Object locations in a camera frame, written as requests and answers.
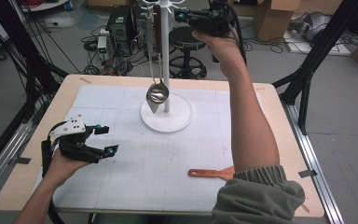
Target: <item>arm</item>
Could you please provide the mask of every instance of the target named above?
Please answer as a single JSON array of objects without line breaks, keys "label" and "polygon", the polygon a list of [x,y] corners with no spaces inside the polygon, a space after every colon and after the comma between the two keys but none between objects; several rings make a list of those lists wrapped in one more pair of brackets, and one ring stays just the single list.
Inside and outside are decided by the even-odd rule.
[{"label": "arm", "polygon": [[48,172],[27,204],[22,208],[14,223],[44,223],[54,191],[71,177],[76,170],[86,165],[88,165],[87,162],[69,160],[59,150],[56,150]]},{"label": "arm", "polygon": [[218,194],[213,223],[289,223],[304,190],[287,181],[279,151],[236,42],[194,32],[219,60],[230,87],[231,151],[236,170]]},{"label": "arm", "polygon": [[278,147],[264,116],[236,42],[193,33],[219,60],[227,77],[231,104],[231,150],[236,172],[280,163]]}]

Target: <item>sleeve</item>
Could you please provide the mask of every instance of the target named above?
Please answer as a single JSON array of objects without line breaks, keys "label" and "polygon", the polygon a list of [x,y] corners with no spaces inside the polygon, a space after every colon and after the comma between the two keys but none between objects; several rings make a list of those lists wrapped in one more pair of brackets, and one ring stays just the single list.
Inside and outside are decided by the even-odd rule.
[{"label": "sleeve", "polygon": [[292,223],[305,193],[280,165],[234,174],[217,194],[213,223]]}]

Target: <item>black stool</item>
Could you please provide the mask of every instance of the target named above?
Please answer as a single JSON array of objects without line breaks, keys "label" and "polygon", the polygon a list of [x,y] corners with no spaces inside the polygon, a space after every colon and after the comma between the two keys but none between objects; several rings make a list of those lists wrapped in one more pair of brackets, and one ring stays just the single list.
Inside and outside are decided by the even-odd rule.
[{"label": "black stool", "polygon": [[[194,57],[190,56],[191,50],[198,50],[205,47],[205,43],[194,38],[191,34],[193,28],[188,26],[182,26],[174,28],[170,31],[170,44],[174,49],[170,52],[172,54],[174,51],[179,49],[184,53],[183,56],[178,56],[170,59],[170,74],[173,77],[179,78],[197,78],[197,77],[206,77],[206,67],[202,62]],[[182,63],[175,63],[175,61],[183,59]],[[195,61],[195,65],[190,65],[190,61]],[[178,68],[178,72],[174,72],[172,68]],[[199,69],[198,73],[194,73],[193,70]]]}]

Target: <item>wrist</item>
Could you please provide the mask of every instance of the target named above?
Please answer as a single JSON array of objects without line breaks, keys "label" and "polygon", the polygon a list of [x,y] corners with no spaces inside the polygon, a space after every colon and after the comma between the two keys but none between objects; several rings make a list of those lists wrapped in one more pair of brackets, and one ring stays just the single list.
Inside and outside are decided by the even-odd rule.
[{"label": "wrist", "polygon": [[243,62],[221,64],[221,70],[230,83],[250,80],[248,69]]}]

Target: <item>spatula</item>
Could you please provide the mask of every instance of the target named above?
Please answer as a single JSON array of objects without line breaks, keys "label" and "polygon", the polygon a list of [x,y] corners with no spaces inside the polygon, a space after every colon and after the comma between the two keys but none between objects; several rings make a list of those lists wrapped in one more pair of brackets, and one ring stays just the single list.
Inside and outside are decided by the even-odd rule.
[{"label": "spatula", "polygon": [[203,169],[190,169],[188,170],[188,175],[194,177],[220,177],[225,180],[232,179],[235,170],[234,166],[230,166],[224,170],[203,170]]}]

